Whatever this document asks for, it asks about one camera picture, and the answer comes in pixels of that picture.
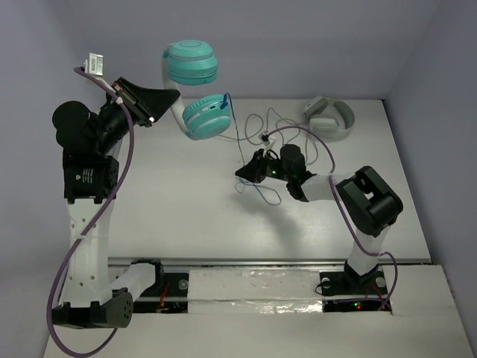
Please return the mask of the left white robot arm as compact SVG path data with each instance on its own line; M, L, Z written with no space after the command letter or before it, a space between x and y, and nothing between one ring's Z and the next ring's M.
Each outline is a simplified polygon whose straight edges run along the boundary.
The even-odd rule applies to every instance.
M63 149L64 198L70 217L72 254L61 302L49 310L48 323L84 328L124 328L134 301L144 292L165 288L159 260L137 260L115 282L108 272L108 236L113 204L132 157L123 167L113 149L135 125L150 127L180 97L176 89L147 89L124 78L106 88L98 113L79 101L61 104L52 115Z

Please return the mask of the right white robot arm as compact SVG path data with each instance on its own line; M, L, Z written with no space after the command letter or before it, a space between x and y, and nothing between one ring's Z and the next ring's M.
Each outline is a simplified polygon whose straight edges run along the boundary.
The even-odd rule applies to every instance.
M302 202L333 200L353 238L353 248L342 271L324 274L317 292L326 297L363 295L376 285L383 242L403 211L400 197L379 173L363 166L350 176L310 172L296 145L278 153L259 149L235 172L248 183L267 178L285 182L290 196Z

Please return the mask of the teal cat-ear headphones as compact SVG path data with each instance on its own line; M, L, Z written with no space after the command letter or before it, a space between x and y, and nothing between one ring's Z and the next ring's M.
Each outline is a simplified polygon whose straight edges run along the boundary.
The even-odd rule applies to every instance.
M178 92L171 114L189 139L200 141L221 135L232 121L228 94L214 88L220 74L218 58L204 40L178 40L161 57L162 83Z

